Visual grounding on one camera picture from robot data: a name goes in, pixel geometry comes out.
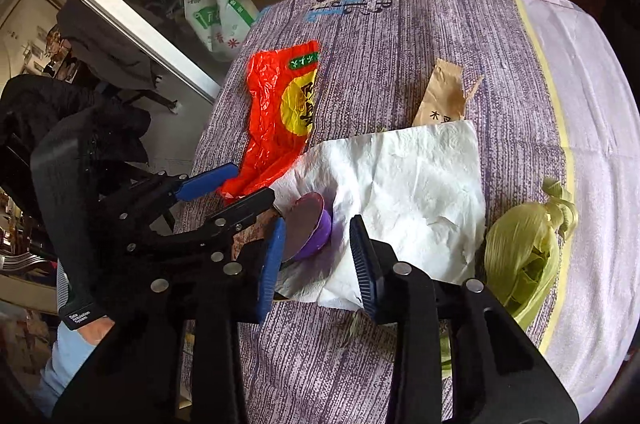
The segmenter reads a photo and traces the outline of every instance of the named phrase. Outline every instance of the yellow stripe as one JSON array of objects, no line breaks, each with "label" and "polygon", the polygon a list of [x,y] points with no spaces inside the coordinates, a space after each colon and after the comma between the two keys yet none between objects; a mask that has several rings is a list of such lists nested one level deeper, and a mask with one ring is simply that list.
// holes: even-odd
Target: yellow stripe
[{"label": "yellow stripe", "polygon": [[[574,154],[569,147],[569,137],[566,133],[566,124],[564,123],[564,115],[562,114],[562,107],[560,105],[560,100],[558,99],[558,91],[556,90],[556,85],[554,84],[553,77],[551,76],[551,71],[549,70],[549,65],[546,61],[545,53],[542,51],[540,41],[538,41],[538,36],[536,35],[536,32],[531,25],[531,21],[529,21],[529,15],[527,14],[527,10],[524,7],[524,3],[522,2],[522,0],[514,1],[516,3],[516,6],[518,7],[520,18],[522,19],[522,23],[524,24],[527,35],[529,36],[531,44],[533,45],[533,49],[536,52],[540,68],[545,77],[546,89],[548,89],[549,95],[551,97],[551,104],[554,109],[554,115],[556,117],[556,126],[558,127],[558,135],[560,137],[560,147],[564,152],[564,159],[566,163],[566,184],[564,185],[564,187],[569,193],[571,193],[572,198],[575,201]],[[571,242],[572,239],[569,238],[569,240],[564,242],[564,245],[562,246],[562,263],[560,265],[560,273],[558,275],[558,294],[556,296],[556,304],[553,311],[551,312],[549,323],[546,327],[544,335],[542,336],[542,342],[540,343],[540,352],[542,352],[542,354],[546,352],[549,346],[551,336],[553,335],[554,330],[556,329],[556,325],[558,324],[560,312],[562,311],[562,305],[564,304],[566,282],[569,275],[569,262],[571,260]]]}]

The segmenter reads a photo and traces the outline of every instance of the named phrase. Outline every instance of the purple cup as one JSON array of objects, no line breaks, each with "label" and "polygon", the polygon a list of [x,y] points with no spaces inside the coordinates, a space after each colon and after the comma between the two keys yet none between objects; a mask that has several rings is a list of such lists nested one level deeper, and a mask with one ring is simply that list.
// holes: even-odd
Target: purple cup
[{"label": "purple cup", "polygon": [[282,252],[283,263],[309,258],[329,241],[332,220],[320,193],[312,192],[300,197],[284,221],[287,236]]}]

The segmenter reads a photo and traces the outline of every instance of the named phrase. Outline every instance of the green corn husk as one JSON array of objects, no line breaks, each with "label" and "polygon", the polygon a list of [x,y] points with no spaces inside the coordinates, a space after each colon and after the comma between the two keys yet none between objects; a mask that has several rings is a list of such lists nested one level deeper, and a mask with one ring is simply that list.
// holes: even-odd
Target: green corn husk
[{"label": "green corn husk", "polygon": [[547,203],[528,202],[511,208],[486,237],[484,267],[487,285],[521,328],[529,327],[553,285],[560,267],[558,233],[573,234],[578,212],[571,194],[545,178]]}]

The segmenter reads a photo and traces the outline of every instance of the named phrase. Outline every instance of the yellow circle logo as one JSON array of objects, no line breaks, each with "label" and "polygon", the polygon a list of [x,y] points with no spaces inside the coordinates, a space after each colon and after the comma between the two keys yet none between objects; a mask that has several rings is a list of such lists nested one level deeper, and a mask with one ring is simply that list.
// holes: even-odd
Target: yellow circle logo
[{"label": "yellow circle logo", "polygon": [[280,117],[284,126],[300,137],[306,136],[313,127],[313,90],[316,70],[293,79],[282,94]]}]

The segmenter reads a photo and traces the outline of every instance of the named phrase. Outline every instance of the purple striped tablecloth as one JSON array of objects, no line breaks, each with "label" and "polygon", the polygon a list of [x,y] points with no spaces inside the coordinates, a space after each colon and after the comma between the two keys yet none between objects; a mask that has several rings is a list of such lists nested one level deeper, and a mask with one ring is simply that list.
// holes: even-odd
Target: purple striped tablecloth
[{"label": "purple striped tablecloth", "polygon": [[[439,57],[464,68],[466,89],[485,77],[466,117],[478,133],[487,223],[545,201],[544,176],[574,195],[580,225],[527,333],[584,418],[640,316],[640,118],[595,20],[564,0],[283,1],[253,26],[230,68],[194,173],[241,162],[250,56],[310,39],[321,46],[310,146],[411,126]],[[187,205],[180,229],[195,229],[217,206],[213,196]],[[383,423],[394,346],[394,333],[365,317],[276,304],[262,326],[241,328],[250,422]],[[448,415],[449,380],[443,408]]]}]

